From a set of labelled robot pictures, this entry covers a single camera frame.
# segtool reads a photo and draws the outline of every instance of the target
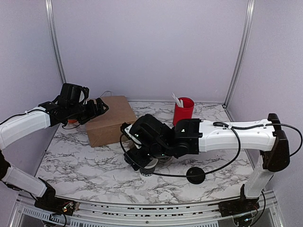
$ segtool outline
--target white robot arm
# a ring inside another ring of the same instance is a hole
[[[37,130],[59,123],[66,125],[71,119],[77,120],[79,124],[85,124],[109,109],[100,98],[87,101],[88,95],[87,87],[63,84],[60,95],[54,101],[42,103],[28,112],[17,114],[1,122],[0,149],[4,150],[13,142]],[[24,190],[36,196],[38,201],[36,205],[45,210],[52,210],[66,203],[55,198],[55,190],[47,182],[7,162],[1,151],[0,179],[10,188]]]
[[[124,123],[121,132],[135,143],[135,147],[128,151],[123,148],[126,162],[134,170],[143,169],[150,174],[158,174],[146,169],[149,163],[155,163],[155,159],[179,158],[218,149],[238,149],[238,153],[241,148],[260,150],[256,168],[241,188],[240,199],[219,204],[223,217],[254,210],[258,206],[261,191],[274,173],[285,169],[290,163],[288,140],[274,113],[270,113],[267,119],[255,122],[185,119],[172,129],[147,114],[132,125]],[[205,175],[220,169],[205,173],[201,168],[193,167],[186,175],[167,176],[187,177],[191,183],[199,184],[204,181]]]

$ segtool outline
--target black wire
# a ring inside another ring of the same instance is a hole
[[[8,119],[2,121],[2,122],[0,123],[0,125],[4,124],[5,122],[7,122],[8,120],[10,120],[10,119],[12,119],[12,118],[14,118],[14,117],[19,117],[19,116],[27,115],[27,114],[29,114],[29,113],[31,113],[31,112],[36,112],[36,111],[43,112],[43,113],[46,113],[46,114],[52,116],[51,114],[49,114],[48,112],[46,112],[46,111],[44,111],[44,110],[34,109],[34,110],[30,110],[30,111],[28,111],[28,112],[26,112],[26,113],[21,113],[21,114],[19,113],[19,114],[13,115],[13,116],[9,117]]]
[[[213,123],[214,126],[221,126],[221,127],[226,127],[228,128],[229,125],[226,124],[226,123],[223,123],[223,122],[214,122]],[[292,153],[291,155],[289,155],[289,157],[295,155],[296,153],[299,152],[299,150],[301,149],[302,147],[302,144],[303,144],[303,136],[302,136],[302,133],[300,132],[300,130],[298,130],[296,127],[292,126],[292,125],[289,125],[289,124],[282,124],[282,123],[269,123],[269,124],[266,124],[266,126],[274,126],[274,125],[279,125],[279,126],[284,126],[284,127],[287,127],[287,128],[291,128],[293,130],[295,130],[299,135],[300,135],[300,139],[301,139],[301,142],[300,142],[300,145],[299,145],[299,148],[294,152]],[[263,124],[257,124],[257,125],[253,125],[253,126],[250,126],[250,127],[237,127],[237,126],[232,126],[233,129],[236,129],[236,130],[248,130],[248,129],[254,129],[254,128],[258,128],[258,127],[264,127]]]
[[[240,141],[240,138],[239,138],[239,135],[237,134],[237,132],[236,132],[234,129],[231,129],[231,130],[233,131],[233,133],[235,133],[235,135],[236,135],[236,137],[237,137],[237,140],[238,140],[238,144],[239,144],[238,152],[237,152],[236,156],[235,156],[230,162],[228,162],[227,164],[223,165],[222,167],[219,167],[219,168],[217,168],[217,169],[214,169],[214,170],[211,170],[211,171],[209,171],[209,172],[206,172],[205,174],[199,174],[199,175],[194,175],[194,176],[187,176],[187,175],[172,175],[172,174],[160,174],[160,173],[152,172],[152,171],[150,171],[150,170],[148,170],[148,169],[145,169],[144,167],[142,167],[142,166],[140,166],[139,164],[137,164],[137,163],[136,163],[131,157],[129,157],[129,155],[127,154],[127,152],[126,152],[126,150],[125,150],[125,148],[124,148],[124,146],[123,146],[123,144],[122,144],[122,137],[124,136],[123,134],[120,136],[120,146],[121,146],[123,152],[125,153],[125,155],[129,158],[129,160],[131,160],[131,161],[132,161],[134,164],[136,164],[139,168],[143,169],[144,171],[146,171],[146,172],[149,173],[149,174],[158,175],[158,176],[169,176],[169,177],[199,177],[199,176],[204,176],[204,175],[207,175],[207,174],[212,174],[212,173],[214,173],[214,172],[217,172],[217,171],[219,171],[219,170],[221,170],[221,169],[227,167],[228,165],[230,165],[232,162],[234,162],[234,161],[238,158],[238,156],[239,156],[239,154],[240,154],[240,152],[241,152],[241,141]]]
[[[43,206],[43,207],[46,207],[46,206],[44,206],[44,205],[42,205],[33,195],[32,195],[32,193],[29,193],[30,194],[30,196],[37,202],[37,203],[39,203],[41,206]],[[53,208],[50,208],[51,210],[54,210],[54,211],[56,211],[56,212],[58,212],[59,214],[62,214],[63,215],[63,217],[64,217],[64,225],[63,225],[63,227],[66,227],[66,224],[67,224],[67,218],[66,218],[66,215],[64,214],[64,212],[63,211],[61,211],[61,210],[57,210],[57,209],[53,209]]]
[[[265,212],[265,208],[266,208],[266,198],[265,198],[264,192],[263,192],[263,191],[261,191],[261,192],[262,192],[263,199],[264,199],[264,207],[263,207],[263,210],[262,210],[262,213],[260,214],[260,216],[255,220],[254,223],[252,223],[252,224],[250,225],[250,227],[254,226],[254,225],[260,220],[260,218],[262,217],[262,215],[263,215],[264,212]]]
[[[63,128],[63,129],[65,129],[65,130],[70,130],[70,129],[75,129],[75,128],[78,128],[80,125],[81,125],[81,124],[78,124],[78,125],[76,125],[75,127],[68,128],[68,129],[67,129],[67,128],[65,128],[65,126],[66,126],[66,125],[62,125],[62,128]]]
[[[2,122],[0,123],[0,125],[4,124],[5,122],[7,122],[8,120],[10,120],[10,119],[12,119],[12,118],[14,118],[14,117],[24,116],[24,115],[27,115],[27,114],[29,114],[29,113],[31,113],[31,112],[43,112],[43,113],[46,113],[46,114],[50,115],[51,117],[53,117],[54,119],[58,120],[59,122],[61,122],[61,121],[64,121],[64,120],[68,119],[69,117],[72,117],[72,116],[74,116],[74,115],[76,115],[76,114],[80,114],[80,113],[82,113],[82,112],[84,112],[84,111],[85,111],[85,110],[83,110],[83,111],[81,111],[81,112],[79,112],[79,113],[73,113],[73,114],[71,114],[71,115],[69,115],[69,116],[67,116],[67,117],[65,117],[65,118],[63,118],[63,119],[58,119],[56,116],[54,116],[54,115],[48,113],[48,112],[45,111],[45,110],[33,109],[33,110],[30,110],[30,111],[27,111],[26,113],[21,113],[21,114],[19,113],[19,114],[10,116],[9,118],[7,118],[7,119],[5,119],[4,121],[2,121]]]

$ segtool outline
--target cardboard box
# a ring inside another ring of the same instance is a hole
[[[91,147],[118,143],[122,134],[120,126],[124,122],[134,123],[137,120],[125,96],[107,96],[102,100],[109,110],[86,123]]]

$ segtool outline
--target purple-gray wall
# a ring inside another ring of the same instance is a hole
[[[0,121],[53,100],[61,83],[55,64],[44,0],[0,2]],[[5,158],[35,174],[54,128],[9,146]],[[17,192],[0,183],[0,227],[6,227]]]
[[[256,1],[250,41],[229,107],[237,121],[267,118],[303,131],[303,1]],[[296,132],[285,129],[293,152]],[[287,227],[302,226],[303,151],[271,181]]]
[[[53,1],[66,78],[92,96],[223,103],[245,0]]]

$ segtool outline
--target red cylindrical container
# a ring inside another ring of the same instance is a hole
[[[194,101],[190,98],[179,98],[179,100],[181,99],[183,100],[184,108],[178,107],[177,104],[175,104],[174,120],[172,122],[174,126],[176,126],[178,121],[182,119],[190,119],[193,115],[195,106]]]

